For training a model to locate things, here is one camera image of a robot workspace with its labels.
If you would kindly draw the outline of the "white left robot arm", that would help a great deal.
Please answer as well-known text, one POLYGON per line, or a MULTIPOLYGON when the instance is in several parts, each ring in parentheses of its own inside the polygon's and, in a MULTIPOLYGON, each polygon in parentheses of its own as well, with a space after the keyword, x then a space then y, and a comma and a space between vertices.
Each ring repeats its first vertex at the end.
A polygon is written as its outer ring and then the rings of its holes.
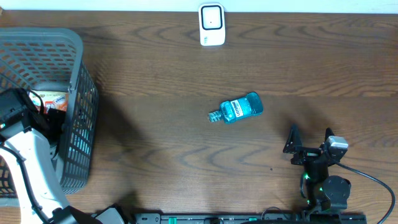
POLYGON ((98 223, 70 206, 52 165, 54 131, 27 90, 1 93, 1 156, 9 167, 22 223, 98 223))

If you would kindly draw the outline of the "cream wet wipes pack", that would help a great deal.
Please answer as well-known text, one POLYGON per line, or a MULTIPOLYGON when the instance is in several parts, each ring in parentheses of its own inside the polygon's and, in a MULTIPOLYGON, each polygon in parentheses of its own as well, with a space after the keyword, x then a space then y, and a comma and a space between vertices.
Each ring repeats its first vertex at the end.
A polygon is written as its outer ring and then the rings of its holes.
POLYGON ((61 91, 30 91, 29 98, 40 111, 43 109, 47 114, 49 109, 66 111, 68 106, 68 93, 61 91))

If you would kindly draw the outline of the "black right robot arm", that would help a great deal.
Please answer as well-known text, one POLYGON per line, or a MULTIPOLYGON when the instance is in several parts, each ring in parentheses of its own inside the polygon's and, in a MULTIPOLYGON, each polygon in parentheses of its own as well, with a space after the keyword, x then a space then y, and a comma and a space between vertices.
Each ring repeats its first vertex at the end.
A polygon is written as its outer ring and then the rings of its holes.
POLYGON ((283 153, 293 155, 290 162, 303 167, 300 194, 307 199, 310 212, 339 212, 347 209, 351 182, 338 175, 330 175, 328 168, 339 163, 348 151, 345 138, 325 131, 319 147, 305 147, 299 129, 292 125, 283 153))

